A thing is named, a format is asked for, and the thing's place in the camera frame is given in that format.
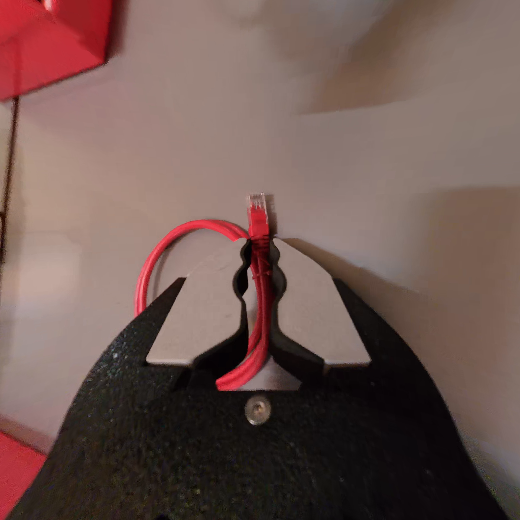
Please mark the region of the red plastic tray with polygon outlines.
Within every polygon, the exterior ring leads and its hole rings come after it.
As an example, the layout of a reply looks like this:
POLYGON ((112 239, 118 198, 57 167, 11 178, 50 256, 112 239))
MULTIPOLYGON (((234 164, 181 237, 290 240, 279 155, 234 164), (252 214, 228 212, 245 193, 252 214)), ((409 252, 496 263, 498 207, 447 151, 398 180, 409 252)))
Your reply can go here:
POLYGON ((33 483, 47 456, 1 432, 1 519, 33 483))
POLYGON ((113 1, 1 1, 1 101, 97 68, 113 1))

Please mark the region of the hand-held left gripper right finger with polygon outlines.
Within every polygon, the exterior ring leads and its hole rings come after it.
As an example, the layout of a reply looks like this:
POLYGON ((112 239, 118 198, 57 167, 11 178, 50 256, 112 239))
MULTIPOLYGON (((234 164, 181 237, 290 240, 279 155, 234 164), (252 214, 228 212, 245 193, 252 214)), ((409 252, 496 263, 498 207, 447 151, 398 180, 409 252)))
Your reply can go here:
POLYGON ((364 367, 371 357, 333 277, 285 241, 271 243, 275 292, 271 332, 325 367, 364 367))

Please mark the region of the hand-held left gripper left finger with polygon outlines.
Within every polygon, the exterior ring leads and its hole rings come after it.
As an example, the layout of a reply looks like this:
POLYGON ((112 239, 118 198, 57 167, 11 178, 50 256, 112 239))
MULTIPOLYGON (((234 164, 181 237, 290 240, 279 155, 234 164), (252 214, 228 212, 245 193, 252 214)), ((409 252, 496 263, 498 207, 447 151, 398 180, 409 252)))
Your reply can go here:
POLYGON ((236 367, 249 346, 249 240, 212 252, 186 277, 148 354, 150 365, 236 367))

